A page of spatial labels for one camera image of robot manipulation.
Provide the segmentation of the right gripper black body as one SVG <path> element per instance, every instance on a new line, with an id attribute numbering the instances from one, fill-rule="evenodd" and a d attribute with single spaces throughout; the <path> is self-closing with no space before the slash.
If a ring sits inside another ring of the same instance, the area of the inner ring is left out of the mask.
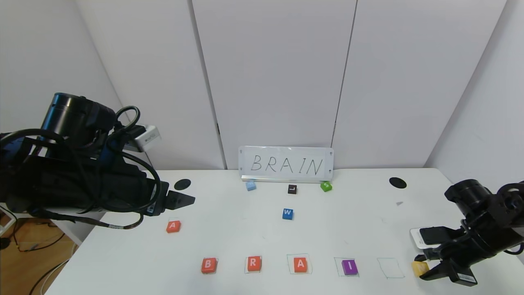
<path id="1" fill-rule="evenodd" d="M 445 242 L 438 248 L 440 249 L 440 261 L 448 259 L 451 264 L 451 273 L 446 278 L 466 287 L 474 287 L 479 283 L 471 266 L 497 254 L 485 242 L 472 237 L 461 241 Z"/>

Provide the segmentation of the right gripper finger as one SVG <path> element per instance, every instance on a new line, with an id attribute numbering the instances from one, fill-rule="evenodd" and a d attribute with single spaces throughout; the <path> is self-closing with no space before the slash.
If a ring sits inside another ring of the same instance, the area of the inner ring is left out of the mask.
<path id="1" fill-rule="evenodd" d="M 439 248 L 425 248 L 423 254 L 418 254 L 414 261 L 440 260 Z"/>
<path id="2" fill-rule="evenodd" d="M 438 265 L 434 266 L 427 272 L 419 276 L 422 280 L 432 281 L 436 279 L 442 279 L 449 277 L 451 273 L 451 264 L 448 259 L 441 260 Z"/>

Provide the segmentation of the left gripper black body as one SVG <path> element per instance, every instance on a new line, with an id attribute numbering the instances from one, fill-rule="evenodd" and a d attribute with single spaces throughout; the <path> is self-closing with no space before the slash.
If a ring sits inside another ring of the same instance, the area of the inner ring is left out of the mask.
<path id="1" fill-rule="evenodd" d="M 129 181 L 129 206 L 131 212 L 146 216 L 159 216 L 165 210 L 163 202 L 167 195 L 169 184 L 154 179 Z"/>

